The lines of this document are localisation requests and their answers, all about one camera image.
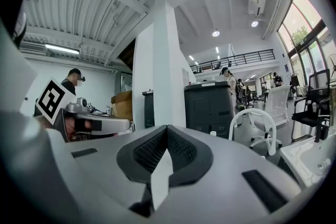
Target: fluorescent light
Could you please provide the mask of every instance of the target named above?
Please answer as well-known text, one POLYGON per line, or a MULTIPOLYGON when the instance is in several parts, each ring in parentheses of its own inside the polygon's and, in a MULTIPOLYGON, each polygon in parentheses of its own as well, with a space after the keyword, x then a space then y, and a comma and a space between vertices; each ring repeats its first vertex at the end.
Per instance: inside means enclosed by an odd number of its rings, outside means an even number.
POLYGON ((251 24, 251 26, 252 26, 252 27, 256 27, 258 24, 259 24, 258 21, 255 20, 255 21, 251 24))
POLYGON ((61 50, 61 51, 68 52, 70 54, 79 54, 78 50, 68 49, 68 48, 61 47, 61 46, 54 46, 54 45, 46 44, 46 48, 51 49, 51 50, 61 50))
POLYGON ((219 31, 214 31, 214 32, 212 33, 212 36, 213 36, 213 37, 218 37, 220 34, 221 34, 221 32, 219 32, 219 31))

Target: black railing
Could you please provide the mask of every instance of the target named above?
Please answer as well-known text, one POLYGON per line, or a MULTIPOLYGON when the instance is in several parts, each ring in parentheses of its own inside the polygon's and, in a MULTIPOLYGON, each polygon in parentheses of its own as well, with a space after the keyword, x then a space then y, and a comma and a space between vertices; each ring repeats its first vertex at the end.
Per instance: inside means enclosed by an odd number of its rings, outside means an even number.
POLYGON ((209 62, 202 62, 198 66, 191 66, 191 70, 194 73, 201 73, 205 71, 217 70, 223 67, 228 67, 231 61, 232 66, 246 65, 247 63, 261 62, 267 60, 274 60, 273 50, 261 50, 256 52, 250 52, 248 54, 234 55, 225 57, 219 60, 213 60, 209 62))

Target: white pillar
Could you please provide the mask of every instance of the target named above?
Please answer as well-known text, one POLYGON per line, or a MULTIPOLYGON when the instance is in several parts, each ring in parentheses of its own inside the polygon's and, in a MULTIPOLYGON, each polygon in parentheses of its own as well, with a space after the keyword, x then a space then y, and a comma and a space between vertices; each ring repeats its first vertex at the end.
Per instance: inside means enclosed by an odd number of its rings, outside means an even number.
POLYGON ((145 129, 145 97, 142 93, 153 90, 153 24, 136 38, 132 80, 133 121, 139 131, 145 129))
POLYGON ((174 9, 166 0, 154 5, 153 89, 155 125, 185 127, 181 51, 174 9))

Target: air conditioner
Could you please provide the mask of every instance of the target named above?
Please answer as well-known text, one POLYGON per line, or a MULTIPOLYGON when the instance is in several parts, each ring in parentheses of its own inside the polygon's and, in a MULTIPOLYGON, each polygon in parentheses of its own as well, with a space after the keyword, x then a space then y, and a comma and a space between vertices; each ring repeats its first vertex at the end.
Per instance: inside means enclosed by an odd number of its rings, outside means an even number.
POLYGON ((20 51, 27 52, 30 54, 40 54, 46 55, 46 47, 45 45, 40 44, 28 44, 28 43, 21 43, 20 44, 20 51))
POLYGON ((260 16, 264 13, 266 0, 248 0, 248 13, 260 16))

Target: green tree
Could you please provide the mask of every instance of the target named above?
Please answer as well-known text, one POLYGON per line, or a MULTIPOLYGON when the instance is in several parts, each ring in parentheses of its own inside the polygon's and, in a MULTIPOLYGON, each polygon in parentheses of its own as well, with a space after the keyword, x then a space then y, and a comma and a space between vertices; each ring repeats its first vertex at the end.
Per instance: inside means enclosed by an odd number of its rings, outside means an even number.
POLYGON ((294 33, 292 33, 292 38, 295 42, 295 44, 293 44, 293 45, 296 46, 298 43, 300 43, 307 34, 308 34, 308 31, 307 31, 306 27, 304 25, 302 25, 301 28, 299 28, 294 33))

